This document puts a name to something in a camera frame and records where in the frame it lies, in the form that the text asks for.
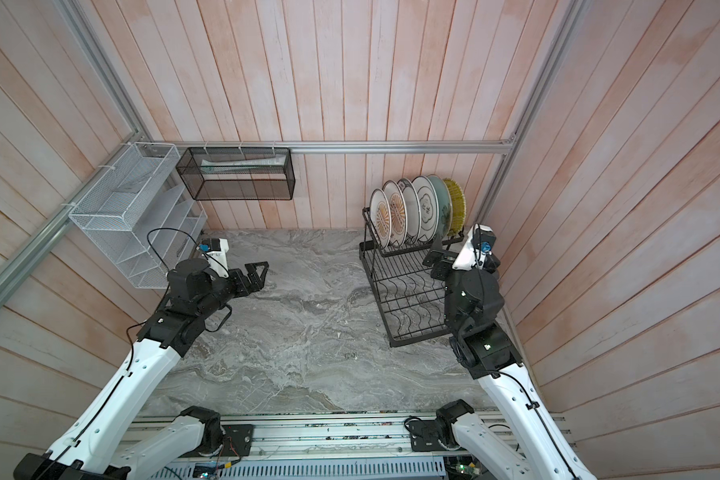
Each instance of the mesh shelf organizer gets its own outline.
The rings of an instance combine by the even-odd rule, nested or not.
[[[194,200],[182,199],[183,185],[164,187],[178,161],[173,144],[133,144],[70,213],[72,221],[137,288],[166,288],[168,269],[189,257],[194,247],[180,232],[159,230],[150,235],[157,256],[146,241],[147,234],[155,228],[176,228],[196,239],[207,218]]]
[[[363,208],[362,215],[365,238],[360,244],[360,261],[384,320],[389,345],[410,345],[448,333],[444,322],[445,284],[431,278],[432,268],[422,264],[432,240],[376,248],[381,243],[370,209]],[[443,245],[463,239],[460,232],[443,240]]]
[[[291,151],[267,147],[192,147],[176,170],[195,200],[291,200]]]

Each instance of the black wire dish rack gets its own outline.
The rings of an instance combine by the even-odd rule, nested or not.
[[[363,208],[365,238],[360,244],[360,261],[384,320],[390,346],[403,346],[448,333],[444,321],[445,284],[430,277],[431,267],[422,262],[432,240],[400,246],[381,245],[371,222],[371,209]],[[443,239],[443,245],[460,243],[464,232]]]

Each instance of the wooden wall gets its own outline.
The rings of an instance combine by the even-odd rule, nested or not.
[[[570,0],[80,0],[155,139],[499,140]],[[293,201],[206,202],[214,228],[361,226],[386,180],[490,154],[297,155]]]
[[[720,0],[594,2],[487,222],[587,466],[720,478]]]
[[[0,2],[0,266],[130,134],[53,3]],[[82,413],[158,299],[78,230],[54,248],[0,310],[0,478]]]

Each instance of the black mesh basket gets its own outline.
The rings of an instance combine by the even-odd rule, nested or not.
[[[432,240],[402,247],[377,248],[378,233],[370,209],[363,209],[365,241],[360,244],[362,262],[378,312],[384,320],[390,346],[410,345],[448,333],[444,318],[445,284],[430,276],[423,261]],[[443,239],[450,249],[464,239],[464,232]]]
[[[192,147],[176,166],[195,200],[290,200],[288,148]]]

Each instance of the yellow plate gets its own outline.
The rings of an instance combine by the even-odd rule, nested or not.
[[[454,236],[461,231],[464,221],[467,219],[467,201],[464,198],[464,191],[451,178],[443,178],[445,186],[448,187],[448,193],[451,195],[451,205],[453,212],[451,214],[451,229],[448,236]]]

